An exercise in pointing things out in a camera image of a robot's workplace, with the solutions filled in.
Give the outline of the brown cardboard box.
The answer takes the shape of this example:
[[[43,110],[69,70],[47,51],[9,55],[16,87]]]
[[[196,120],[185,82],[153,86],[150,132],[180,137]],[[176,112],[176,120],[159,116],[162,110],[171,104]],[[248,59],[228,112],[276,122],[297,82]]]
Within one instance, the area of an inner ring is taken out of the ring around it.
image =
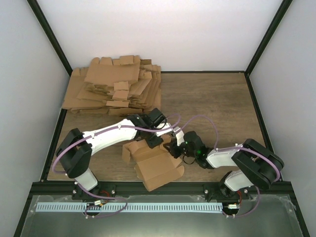
[[[149,192],[176,181],[185,172],[182,160],[174,158],[164,148],[164,144],[171,141],[171,136],[163,135],[162,139],[163,143],[152,149],[145,140],[132,141],[122,147],[122,160],[135,162],[136,175]]]

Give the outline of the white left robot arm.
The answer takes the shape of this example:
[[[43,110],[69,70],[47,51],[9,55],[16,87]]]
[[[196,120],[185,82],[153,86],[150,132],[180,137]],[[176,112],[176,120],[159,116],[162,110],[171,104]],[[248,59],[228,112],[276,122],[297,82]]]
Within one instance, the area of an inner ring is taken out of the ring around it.
[[[62,173],[74,179],[89,199],[100,196],[101,187],[98,180],[89,169],[91,157],[104,148],[114,144],[145,140],[150,148],[162,143],[161,135],[171,131],[171,125],[161,111],[155,108],[149,114],[128,115],[122,121],[94,131],[80,132],[72,129],[56,150],[57,160],[63,167]]]

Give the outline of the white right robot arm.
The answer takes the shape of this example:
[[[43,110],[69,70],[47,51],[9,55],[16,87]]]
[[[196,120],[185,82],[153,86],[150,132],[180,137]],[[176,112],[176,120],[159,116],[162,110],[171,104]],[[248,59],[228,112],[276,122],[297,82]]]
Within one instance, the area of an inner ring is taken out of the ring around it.
[[[284,168],[283,160],[254,139],[228,148],[207,147],[194,131],[176,132],[164,148],[174,157],[194,158],[203,169],[237,167],[221,179],[217,191],[225,199],[232,198],[248,186],[268,190],[273,182],[280,179]]]

